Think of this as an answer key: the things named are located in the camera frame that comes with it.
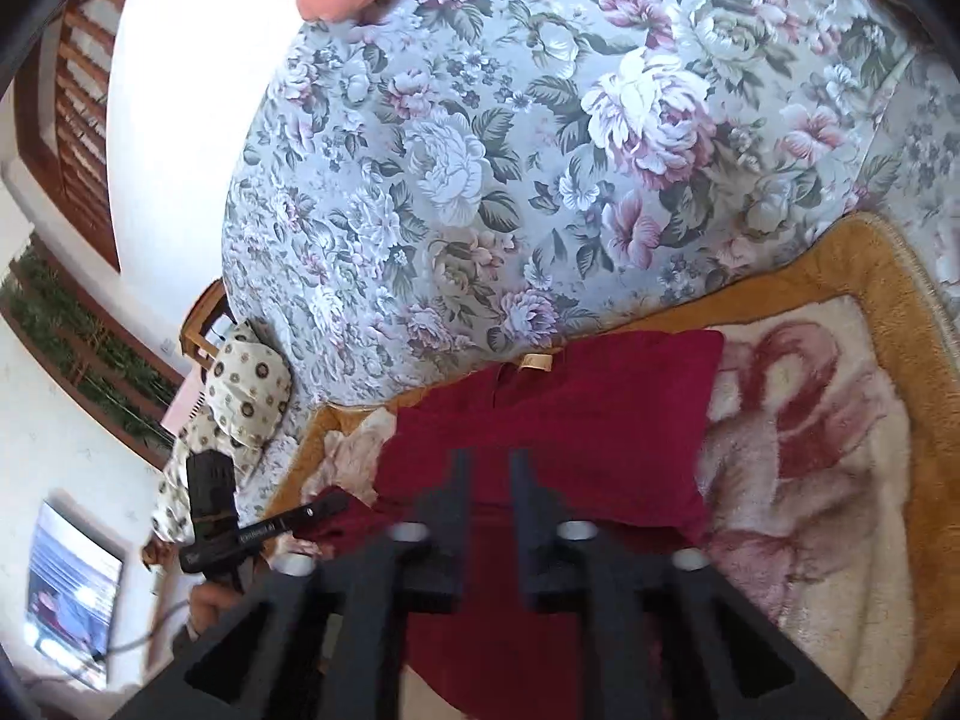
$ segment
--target red cloth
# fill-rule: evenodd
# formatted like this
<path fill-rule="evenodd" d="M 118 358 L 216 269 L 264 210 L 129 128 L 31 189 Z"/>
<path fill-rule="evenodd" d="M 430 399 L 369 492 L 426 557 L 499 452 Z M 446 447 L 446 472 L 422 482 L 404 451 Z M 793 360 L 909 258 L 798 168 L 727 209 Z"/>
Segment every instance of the red cloth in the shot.
<path fill-rule="evenodd" d="M 409 664 L 450 704 L 478 720 L 579 716 L 576 619 L 522 607 L 509 450 L 528 449 L 541 485 L 635 551 L 696 542 L 707 509 L 693 470 L 722 347 L 712 331 L 585 338 L 557 354 L 552 371 L 498 365 L 400 411 L 379 460 L 376 508 L 366 517 L 350 509 L 349 526 L 333 527 L 344 530 L 338 548 L 356 543 L 441 485 L 451 450 L 472 450 L 463 603 L 453 615 L 411 615 L 407 630 Z"/>

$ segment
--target person's hand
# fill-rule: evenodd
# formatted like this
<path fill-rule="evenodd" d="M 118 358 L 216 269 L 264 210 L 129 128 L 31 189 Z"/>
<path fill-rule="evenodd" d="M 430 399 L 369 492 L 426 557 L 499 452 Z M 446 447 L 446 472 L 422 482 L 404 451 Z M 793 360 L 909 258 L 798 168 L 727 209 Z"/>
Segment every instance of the person's hand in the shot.
<path fill-rule="evenodd" d="M 205 581 L 190 591 L 190 624 L 197 634 L 220 619 L 220 615 L 240 602 L 243 595 L 230 587 Z"/>
<path fill-rule="evenodd" d="M 176 544 L 164 541 L 156 533 L 150 534 L 150 541 L 147 541 L 140 551 L 140 559 L 147 569 L 155 565 L 168 565 L 174 557 L 176 557 Z"/>

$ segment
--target black plastic mount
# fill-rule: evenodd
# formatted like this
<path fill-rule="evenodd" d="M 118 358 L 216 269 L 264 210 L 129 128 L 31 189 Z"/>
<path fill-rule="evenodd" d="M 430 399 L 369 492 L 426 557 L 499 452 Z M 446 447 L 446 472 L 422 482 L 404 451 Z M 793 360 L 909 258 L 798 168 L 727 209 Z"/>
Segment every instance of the black plastic mount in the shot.
<path fill-rule="evenodd" d="M 629 552 L 539 487 L 522 451 L 511 490 L 520 591 L 582 620 L 587 720 L 863 718 L 699 550 Z M 455 610 L 468 526 L 460 451 L 409 521 L 309 576 L 267 576 L 116 720 L 394 720 L 406 616 Z M 320 680 L 331 613 L 344 621 Z"/>

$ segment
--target television screen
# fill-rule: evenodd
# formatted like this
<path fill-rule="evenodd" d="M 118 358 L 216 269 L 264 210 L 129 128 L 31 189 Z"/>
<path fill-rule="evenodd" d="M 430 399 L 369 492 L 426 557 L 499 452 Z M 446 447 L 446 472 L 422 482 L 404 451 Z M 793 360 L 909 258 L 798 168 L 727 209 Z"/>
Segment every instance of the television screen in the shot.
<path fill-rule="evenodd" d="M 27 644 L 95 690 L 107 686 L 110 618 L 122 562 L 84 536 L 49 504 L 40 508 L 30 552 Z"/>

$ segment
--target green plant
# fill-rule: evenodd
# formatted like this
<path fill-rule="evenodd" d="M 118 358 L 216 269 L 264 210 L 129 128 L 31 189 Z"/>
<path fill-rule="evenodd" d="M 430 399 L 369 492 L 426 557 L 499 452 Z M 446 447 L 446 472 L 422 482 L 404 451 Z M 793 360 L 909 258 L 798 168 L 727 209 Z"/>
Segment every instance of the green plant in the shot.
<path fill-rule="evenodd" d="M 162 410 L 173 400 L 176 384 L 104 326 L 68 284 L 58 269 L 30 245 L 11 264 L 11 273 L 0 287 L 0 299 L 8 316 L 47 362 L 102 410 L 113 426 L 150 447 L 172 447 L 174 439 L 160 423 L 137 408 L 107 375 L 95 370 L 69 338 L 86 346 L 110 371 Z"/>

